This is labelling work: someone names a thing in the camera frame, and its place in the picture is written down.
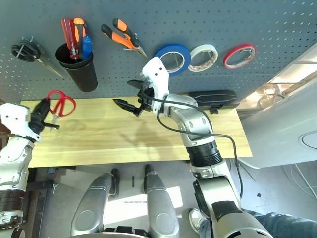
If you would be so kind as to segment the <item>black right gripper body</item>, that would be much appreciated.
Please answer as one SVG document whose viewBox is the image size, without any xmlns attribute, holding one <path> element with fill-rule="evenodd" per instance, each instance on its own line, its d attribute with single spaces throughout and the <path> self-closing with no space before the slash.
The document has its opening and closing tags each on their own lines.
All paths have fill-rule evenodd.
<svg viewBox="0 0 317 238">
<path fill-rule="evenodd" d="M 140 109 L 145 111 L 151 111 L 152 110 L 152 98 L 154 98 L 154 89 L 153 88 L 147 88 L 147 89 L 141 89 L 138 92 L 138 102 L 140 103 Z"/>
</svg>

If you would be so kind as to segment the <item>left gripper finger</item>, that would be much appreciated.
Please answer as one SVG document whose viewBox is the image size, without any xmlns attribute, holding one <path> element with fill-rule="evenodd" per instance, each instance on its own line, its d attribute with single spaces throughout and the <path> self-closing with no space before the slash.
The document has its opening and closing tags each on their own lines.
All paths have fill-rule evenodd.
<svg viewBox="0 0 317 238">
<path fill-rule="evenodd" d="M 47 114 L 50 111 L 50 104 L 50 99 L 42 99 L 33 109 L 33 118 L 36 120 L 45 120 Z"/>
</svg>

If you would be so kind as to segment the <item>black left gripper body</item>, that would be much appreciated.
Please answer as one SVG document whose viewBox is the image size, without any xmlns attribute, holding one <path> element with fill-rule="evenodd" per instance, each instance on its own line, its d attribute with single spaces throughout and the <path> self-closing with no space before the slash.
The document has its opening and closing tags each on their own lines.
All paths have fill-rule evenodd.
<svg viewBox="0 0 317 238">
<path fill-rule="evenodd" d="M 29 122 L 29 128 L 37 135 L 39 135 L 45 129 L 45 127 L 50 129 L 59 129 L 59 125 L 46 123 L 43 119 L 35 118 L 31 119 Z"/>
</svg>

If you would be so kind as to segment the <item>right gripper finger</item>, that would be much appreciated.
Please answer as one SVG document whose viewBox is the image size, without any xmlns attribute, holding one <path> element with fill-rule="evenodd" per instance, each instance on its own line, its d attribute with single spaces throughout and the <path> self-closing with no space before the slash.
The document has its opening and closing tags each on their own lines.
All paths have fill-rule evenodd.
<svg viewBox="0 0 317 238">
<path fill-rule="evenodd" d="M 134 106 L 133 104 L 128 103 L 125 100 L 122 99 L 113 99 L 113 101 L 121 108 L 124 109 L 128 112 L 133 113 L 135 116 L 139 116 L 142 112 L 141 108 L 137 108 L 136 106 Z"/>
<path fill-rule="evenodd" d="M 146 85 L 143 80 L 129 80 L 127 81 L 127 84 L 139 90 L 146 89 Z"/>
</svg>

